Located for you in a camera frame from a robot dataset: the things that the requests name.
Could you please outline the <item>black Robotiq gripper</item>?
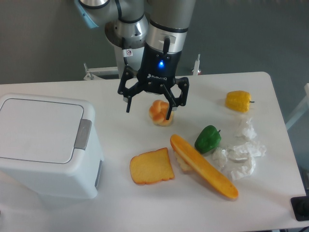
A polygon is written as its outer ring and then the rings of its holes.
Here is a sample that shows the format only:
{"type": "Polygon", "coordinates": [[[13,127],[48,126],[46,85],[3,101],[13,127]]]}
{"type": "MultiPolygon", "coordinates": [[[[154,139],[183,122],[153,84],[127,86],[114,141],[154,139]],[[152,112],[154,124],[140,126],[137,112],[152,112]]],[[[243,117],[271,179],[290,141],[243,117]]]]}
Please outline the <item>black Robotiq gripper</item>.
{"type": "Polygon", "coordinates": [[[164,54],[146,45],[140,69],[134,70],[129,65],[124,67],[117,92],[123,95],[123,99],[127,103],[127,113],[130,111],[132,98],[142,91],[165,96],[169,103],[166,120],[169,120],[172,111],[176,110],[178,106],[186,105],[189,79],[188,77],[175,77],[181,54],[181,52],[164,54]],[[134,77],[137,78],[137,82],[127,88],[127,81],[134,77]],[[177,87],[180,91],[178,97],[175,97],[173,87],[177,87]]]}

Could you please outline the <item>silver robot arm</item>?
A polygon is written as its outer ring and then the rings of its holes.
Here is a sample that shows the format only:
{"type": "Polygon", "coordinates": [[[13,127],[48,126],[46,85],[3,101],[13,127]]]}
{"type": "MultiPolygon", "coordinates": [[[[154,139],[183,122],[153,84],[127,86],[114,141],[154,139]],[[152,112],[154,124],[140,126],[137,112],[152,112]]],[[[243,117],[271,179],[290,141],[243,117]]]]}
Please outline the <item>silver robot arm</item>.
{"type": "Polygon", "coordinates": [[[191,17],[193,0],[151,0],[147,17],[142,0],[78,0],[76,6],[90,28],[104,27],[114,46],[124,101],[141,93],[164,95],[166,118],[186,105],[187,77],[177,78],[191,17]]]}

